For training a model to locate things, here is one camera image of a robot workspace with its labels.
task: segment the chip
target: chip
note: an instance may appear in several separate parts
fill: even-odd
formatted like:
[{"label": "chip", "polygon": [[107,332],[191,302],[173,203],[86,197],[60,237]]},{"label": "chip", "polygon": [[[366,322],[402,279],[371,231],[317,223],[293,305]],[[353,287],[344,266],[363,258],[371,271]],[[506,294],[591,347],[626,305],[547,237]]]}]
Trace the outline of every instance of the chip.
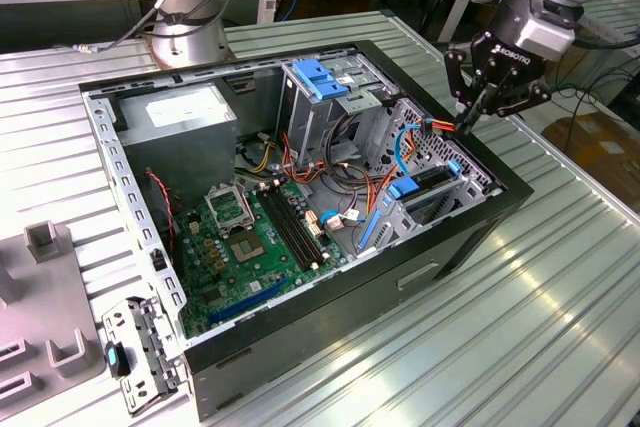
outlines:
[{"label": "chip", "polygon": [[222,294],[220,293],[220,289],[218,289],[217,287],[211,287],[207,290],[202,291],[202,299],[207,304],[213,304],[220,298],[222,298]]},{"label": "chip", "polygon": [[238,263],[247,262],[265,253],[260,237],[252,230],[229,237],[228,243]]},{"label": "chip", "polygon": [[189,212],[187,214],[187,221],[189,223],[202,222],[202,218],[200,217],[200,215],[197,212],[193,211],[193,212]]}]

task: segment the metal table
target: metal table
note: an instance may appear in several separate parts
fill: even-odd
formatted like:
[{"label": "metal table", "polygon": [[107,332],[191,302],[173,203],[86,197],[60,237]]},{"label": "metal table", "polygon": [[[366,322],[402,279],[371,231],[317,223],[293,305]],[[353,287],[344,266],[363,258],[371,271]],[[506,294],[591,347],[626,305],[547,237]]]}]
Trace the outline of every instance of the metal table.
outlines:
[{"label": "metal table", "polygon": [[[638,35],[640,0],[592,0],[584,5],[580,23],[606,42],[622,42]],[[634,57],[640,47],[625,49]]]},{"label": "metal table", "polygon": [[[229,29],[239,57],[371,39],[452,107],[441,58],[380,13]],[[93,314],[141,291],[76,84],[155,69],[131,41],[0,57],[0,232],[66,223]],[[477,135],[535,189],[466,265],[209,425],[624,425],[640,406],[640,219],[519,121]],[[191,425],[177,394],[136,425]],[[131,423],[107,372],[7,426]]]}]

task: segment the red cable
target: red cable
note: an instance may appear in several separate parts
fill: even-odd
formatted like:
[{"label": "red cable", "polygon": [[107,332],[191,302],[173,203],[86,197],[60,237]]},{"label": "red cable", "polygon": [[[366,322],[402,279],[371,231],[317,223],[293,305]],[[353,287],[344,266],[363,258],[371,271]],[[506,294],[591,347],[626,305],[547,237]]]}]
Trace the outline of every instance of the red cable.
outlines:
[{"label": "red cable", "polygon": [[165,204],[167,204],[167,214],[169,215],[169,250],[171,252],[171,262],[173,263],[173,236],[174,236],[173,212],[171,212],[171,202],[169,200],[169,191],[167,190],[165,185],[162,183],[162,181],[156,174],[154,174],[150,170],[147,170],[147,175],[151,177],[153,180],[155,180],[155,182],[158,184],[158,186],[160,187],[160,190],[162,191],[162,195],[164,196],[164,202]]}]

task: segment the ventilation slot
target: ventilation slot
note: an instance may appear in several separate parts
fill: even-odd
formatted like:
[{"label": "ventilation slot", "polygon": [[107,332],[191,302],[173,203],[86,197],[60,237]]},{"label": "ventilation slot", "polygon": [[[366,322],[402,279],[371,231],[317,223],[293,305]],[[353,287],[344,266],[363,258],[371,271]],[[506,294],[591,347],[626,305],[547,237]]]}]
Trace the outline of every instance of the ventilation slot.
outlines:
[{"label": "ventilation slot", "polygon": [[382,229],[380,229],[380,232],[378,233],[378,235],[376,235],[376,239],[373,241],[374,247],[378,247],[378,245],[384,238],[384,235],[387,233],[387,230],[389,230],[389,224],[384,224],[382,226]]},{"label": "ventilation slot", "polygon": [[440,214],[442,213],[442,211],[444,210],[444,206],[447,205],[447,201],[449,200],[449,196],[445,195],[444,198],[440,201],[440,203],[438,204],[438,207],[436,207],[436,210],[433,211],[433,214],[431,214],[431,216],[429,217],[429,220],[427,221],[427,223],[429,222],[433,222],[434,220],[436,220],[438,217],[440,217]]}]

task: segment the cardboard box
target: cardboard box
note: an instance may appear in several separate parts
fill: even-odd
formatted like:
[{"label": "cardboard box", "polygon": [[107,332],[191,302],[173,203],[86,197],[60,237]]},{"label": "cardboard box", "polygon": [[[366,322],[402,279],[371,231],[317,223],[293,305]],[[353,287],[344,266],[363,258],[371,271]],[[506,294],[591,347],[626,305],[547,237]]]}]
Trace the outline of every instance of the cardboard box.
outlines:
[{"label": "cardboard box", "polygon": [[[562,150],[571,119],[559,119],[542,135]],[[567,156],[636,212],[640,212],[640,133],[597,112],[576,117]]]}]

